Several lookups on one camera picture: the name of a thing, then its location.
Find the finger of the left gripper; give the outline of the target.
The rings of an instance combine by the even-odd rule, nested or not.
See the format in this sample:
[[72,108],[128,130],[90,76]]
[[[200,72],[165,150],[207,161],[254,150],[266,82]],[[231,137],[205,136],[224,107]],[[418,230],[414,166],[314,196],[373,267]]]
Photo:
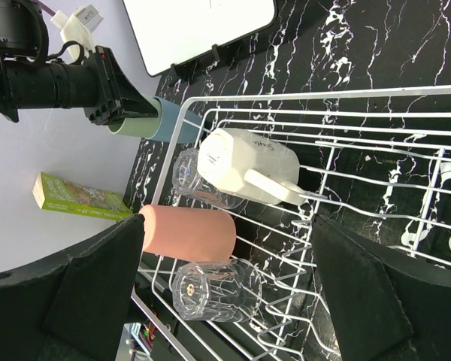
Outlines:
[[111,98],[114,101],[134,102],[149,104],[150,102],[144,97],[132,84],[132,82],[126,77],[121,69],[115,56],[110,57],[111,67]]
[[160,111],[161,105],[154,97],[142,96],[140,99],[122,99],[122,108],[118,119],[156,118]]

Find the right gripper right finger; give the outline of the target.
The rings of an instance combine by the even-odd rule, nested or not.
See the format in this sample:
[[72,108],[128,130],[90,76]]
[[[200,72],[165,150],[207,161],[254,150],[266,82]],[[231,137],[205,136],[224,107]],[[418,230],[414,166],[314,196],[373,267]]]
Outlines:
[[451,270],[319,214],[311,241],[344,360],[451,360]]

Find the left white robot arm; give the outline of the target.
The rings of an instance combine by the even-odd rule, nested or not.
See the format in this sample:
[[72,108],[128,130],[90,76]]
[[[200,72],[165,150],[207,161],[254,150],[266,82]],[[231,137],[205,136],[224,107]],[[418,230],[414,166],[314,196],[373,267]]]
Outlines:
[[0,1],[0,114],[18,122],[21,109],[82,108],[96,125],[153,118],[159,109],[124,75],[112,50],[88,50],[78,40],[78,58],[65,63],[49,52],[49,35],[37,1]]

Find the green plastic cup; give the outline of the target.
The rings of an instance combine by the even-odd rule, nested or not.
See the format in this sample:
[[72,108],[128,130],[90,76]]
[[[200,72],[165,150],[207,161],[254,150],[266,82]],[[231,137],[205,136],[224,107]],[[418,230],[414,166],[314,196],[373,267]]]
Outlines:
[[154,141],[165,141],[161,130],[162,106],[159,98],[145,96],[145,99],[157,110],[156,116],[125,118],[121,123],[109,125],[108,131],[114,135],[126,135]]

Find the pink plastic cup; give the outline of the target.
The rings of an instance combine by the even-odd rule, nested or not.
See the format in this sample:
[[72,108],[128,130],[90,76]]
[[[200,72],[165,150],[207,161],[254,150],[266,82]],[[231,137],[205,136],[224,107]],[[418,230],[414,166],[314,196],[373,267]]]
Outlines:
[[215,262],[230,258],[236,228],[225,211],[146,205],[142,251],[188,262]]

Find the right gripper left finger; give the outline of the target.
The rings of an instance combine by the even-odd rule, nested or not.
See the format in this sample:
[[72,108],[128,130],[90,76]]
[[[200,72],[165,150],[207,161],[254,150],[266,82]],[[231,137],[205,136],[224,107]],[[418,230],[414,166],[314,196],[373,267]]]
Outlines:
[[144,240],[134,214],[0,272],[0,360],[113,360]]

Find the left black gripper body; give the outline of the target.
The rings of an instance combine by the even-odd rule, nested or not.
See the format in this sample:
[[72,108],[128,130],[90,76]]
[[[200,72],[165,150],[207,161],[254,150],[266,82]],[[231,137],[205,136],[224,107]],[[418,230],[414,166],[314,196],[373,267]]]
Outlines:
[[48,91],[49,108],[82,108],[86,118],[95,125],[109,126],[123,121],[117,64],[112,50],[97,46],[69,64],[61,53],[48,56],[53,88]]

